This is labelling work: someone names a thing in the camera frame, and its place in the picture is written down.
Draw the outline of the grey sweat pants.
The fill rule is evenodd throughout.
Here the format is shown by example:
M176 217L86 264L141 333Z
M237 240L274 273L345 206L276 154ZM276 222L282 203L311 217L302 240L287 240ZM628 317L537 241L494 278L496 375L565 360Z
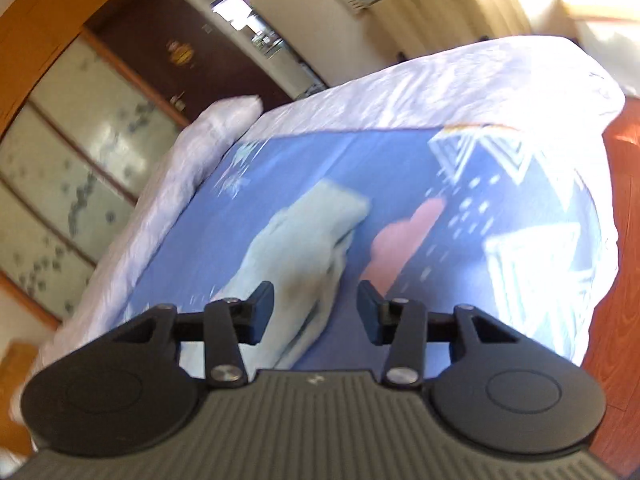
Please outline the grey sweat pants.
M276 212L255 235L234 273L215 266L211 300L245 299L263 281L274 287L274 306L262 341L242 344L247 375L290 370L320 338L333 310L354 231L371 200L322 179L295 203Z

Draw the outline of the wooden headboard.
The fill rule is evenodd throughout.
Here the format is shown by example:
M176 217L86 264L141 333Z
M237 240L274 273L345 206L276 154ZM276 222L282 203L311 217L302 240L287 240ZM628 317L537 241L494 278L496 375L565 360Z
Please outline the wooden headboard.
M38 354L33 344L12 340L1 359L1 448L12 454L29 457L32 439L27 428L17 420L13 404L26 384L32 363Z

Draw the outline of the blue patterned bed sheet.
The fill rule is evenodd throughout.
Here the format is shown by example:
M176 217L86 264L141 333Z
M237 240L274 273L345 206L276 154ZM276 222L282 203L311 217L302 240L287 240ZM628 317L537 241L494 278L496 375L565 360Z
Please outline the blue patterned bed sheet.
M594 309L617 271L617 233L562 158L500 127L315 132L241 142L198 188L118 316L156 304L198 312L212 301L279 210L320 180L371 200L349 247L320 338L293 366L370 368L356 291L435 312L472 304L560 356L580 363Z

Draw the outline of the wardrobe with frosted glass doors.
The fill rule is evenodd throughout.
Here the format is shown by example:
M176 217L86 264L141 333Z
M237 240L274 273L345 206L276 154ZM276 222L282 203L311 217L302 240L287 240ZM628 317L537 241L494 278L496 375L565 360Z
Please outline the wardrobe with frosted glass doors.
M131 0L11 0L1 15L1 284L69 318L186 120L90 29Z

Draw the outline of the white lilac quilt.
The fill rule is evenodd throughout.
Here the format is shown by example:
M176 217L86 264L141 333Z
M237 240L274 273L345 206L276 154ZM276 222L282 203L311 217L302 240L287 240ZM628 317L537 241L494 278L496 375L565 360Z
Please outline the white lilac quilt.
M562 158L613 212L606 127L622 89L560 37L511 37L415 58L265 112L254 96L219 101L179 134L126 229L102 258L79 308L35 360L42 370L117 325L169 230L236 144L315 132L500 127Z

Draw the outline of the dark wooden door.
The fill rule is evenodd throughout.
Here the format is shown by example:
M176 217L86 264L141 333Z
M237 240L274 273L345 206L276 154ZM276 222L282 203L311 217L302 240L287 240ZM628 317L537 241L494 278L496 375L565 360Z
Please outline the dark wooden door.
M265 110L326 82L246 0L110 0L86 25L116 62L182 117L259 96Z

